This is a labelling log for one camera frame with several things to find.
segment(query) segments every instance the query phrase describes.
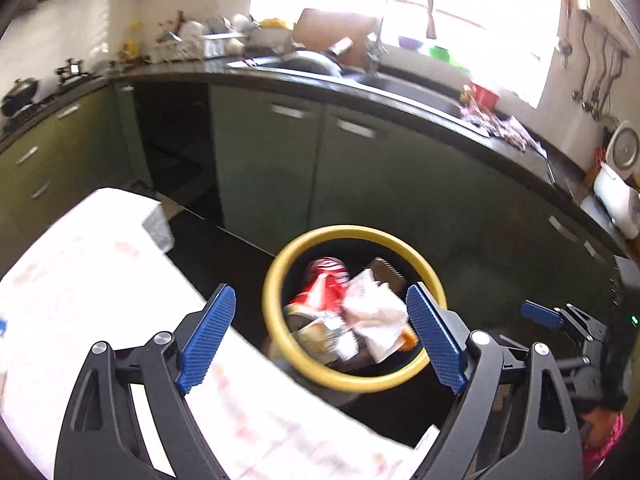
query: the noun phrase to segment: cabinet handle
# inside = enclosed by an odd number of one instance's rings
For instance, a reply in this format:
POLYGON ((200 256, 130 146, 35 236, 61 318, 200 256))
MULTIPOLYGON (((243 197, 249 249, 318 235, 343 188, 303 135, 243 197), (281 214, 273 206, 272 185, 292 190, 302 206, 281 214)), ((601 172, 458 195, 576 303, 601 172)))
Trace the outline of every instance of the cabinet handle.
POLYGON ((73 112, 77 112, 80 109, 80 103, 75 103, 69 108, 67 108, 64 112, 60 112, 58 114, 59 119, 64 119, 66 116, 71 115, 73 112))
POLYGON ((584 248, 587 249, 587 252, 591 255, 591 257, 596 260, 599 264, 605 264, 607 263, 606 259, 604 258, 604 256, 601 256, 601 254, 596 251, 596 249, 589 243, 588 240, 585 240, 584 242, 584 248))
POLYGON ((571 243, 575 244, 578 241, 577 235, 574 235, 571 231, 569 231, 569 229, 564 227, 555 216, 551 215, 549 217, 549 223, 556 228, 556 231, 558 231, 562 236, 564 236, 571 243))
POLYGON ((304 119, 306 112, 296 108, 287 108, 286 106, 271 105, 271 111, 275 114, 293 117, 294 119, 304 119))
POLYGON ((23 164, 30 156, 35 155, 36 152, 38 151, 38 147, 37 146, 33 146, 27 153, 25 153, 23 156, 21 156, 18 160, 15 161, 15 165, 16 166, 20 166, 21 164, 23 164))
POLYGON ((44 186, 42 186, 39 190, 37 190, 34 194, 31 195, 31 198, 33 198, 34 200, 36 200, 40 195, 42 195, 47 189, 49 189, 49 186, 51 185, 51 181, 47 180, 47 182, 45 183, 44 186))
POLYGON ((367 128, 366 126, 360 126, 359 124, 343 121, 342 119, 335 121, 335 124, 345 132, 367 137, 367 139, 376 138, 376 131, 371 128, 367 128))

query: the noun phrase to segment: cloth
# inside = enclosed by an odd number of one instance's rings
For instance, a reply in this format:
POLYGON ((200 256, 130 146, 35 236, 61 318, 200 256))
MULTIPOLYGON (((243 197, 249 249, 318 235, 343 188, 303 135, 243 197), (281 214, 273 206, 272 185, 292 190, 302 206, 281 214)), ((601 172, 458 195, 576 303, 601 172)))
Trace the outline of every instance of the cloth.
MULTIPOLYGON (((92 344, 138 346, 204 306, 142 227, 157 207, 123 191, 97 191, 37 240, 0 282, 8 319, 1 414, 48 479, 66 404, 92 344)), ((172 474, 144 389, 134 386, 133 393, 152 463, 172 474)), ((428 450, 383 438, 327 405, 233 329, 204 382, 186 399, 232 480, 408 478, 428 450)))
POLYGON ((619 413, 616 417, 616 423, 611 430, 611 435, 607 441, 598 449, 582 444, 582 464, 584 466, 584 477, 588 478, 596 471, 597 468, 604 462, 607 455, 611 452, 614 446, 622 438, 625 429, 625 419, 622 413, 619 413))
POLYGON ((546 150, 539 142, 531 137, 526 128, 522 126, 520 121, 514 116, 509 117, 509 119, 505 121, 501 121, 494 113, 486 108, 481 110, 473 98, 465 108, 461 108, 460 113, 463 121, 474 124, 491 136, 505 140, 521 152, 524 152, 527 146, 529 146, 546 158, 546 150))

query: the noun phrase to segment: cutting board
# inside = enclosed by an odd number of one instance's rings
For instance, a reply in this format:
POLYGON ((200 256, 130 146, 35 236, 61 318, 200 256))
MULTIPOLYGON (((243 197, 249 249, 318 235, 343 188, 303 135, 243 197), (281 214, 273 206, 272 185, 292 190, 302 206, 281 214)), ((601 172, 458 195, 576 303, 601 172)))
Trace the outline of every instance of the cutting board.
POLYGON ((342 38, 351 38, 353 46, 338 57, 343 65, 365 68, 365 38, 376 28, 378 19, 354 12, 329 12, 305 9, 293 28, 292 39, 309 50, 322 52, 342 38))

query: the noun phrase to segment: yellow trash can rim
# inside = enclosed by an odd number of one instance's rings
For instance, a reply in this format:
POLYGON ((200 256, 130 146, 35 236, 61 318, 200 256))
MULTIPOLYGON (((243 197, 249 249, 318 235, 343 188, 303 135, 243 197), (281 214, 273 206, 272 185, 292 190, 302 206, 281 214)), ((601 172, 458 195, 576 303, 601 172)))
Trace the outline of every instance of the yellow trash can rim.
POLYGON ((289 333, 282 315, 282 284, 295 259, 308 248, 338 238, 359 238, 393 250, 414 268, 438 305, 441 308, 447 307, 447 298, 438 275, 414 248, 399 238, 377 229, 355 225, 334 225, 300 235, 276 256, 269 267, 262 289, 264 322, 272 341, 278 346, 285 359, 313 382, 333 390, 356 394, 388 390, 411 379, 429 364, 429 357, 424 348, 409 364, 390 374, 377 377, 353 376, 325 367, 310 357, 289 333))

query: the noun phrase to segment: blue gripper pad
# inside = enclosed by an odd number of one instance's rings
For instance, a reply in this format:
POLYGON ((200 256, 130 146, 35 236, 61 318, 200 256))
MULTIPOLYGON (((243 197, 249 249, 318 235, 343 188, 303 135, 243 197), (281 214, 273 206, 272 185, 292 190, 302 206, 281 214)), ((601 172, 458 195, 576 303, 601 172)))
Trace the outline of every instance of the blue gripper pad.
POLYGON ((468 380, 465 350, 469 329, 458 314, 440 308, 423 283, 409 287, 406 308, 438 380, 460 394, 468 380))
POLYGON ((180 354, 180 375, 175 384, 182 394, 188 394, 204 380, 235 313, 236 294, 227 285, 209 305, 180 354))
POLYGON ((520 315, 551 330, 558 330, 564 325, 564 321, 557 312, 533 301, 525 301, 522 304, 520 315))

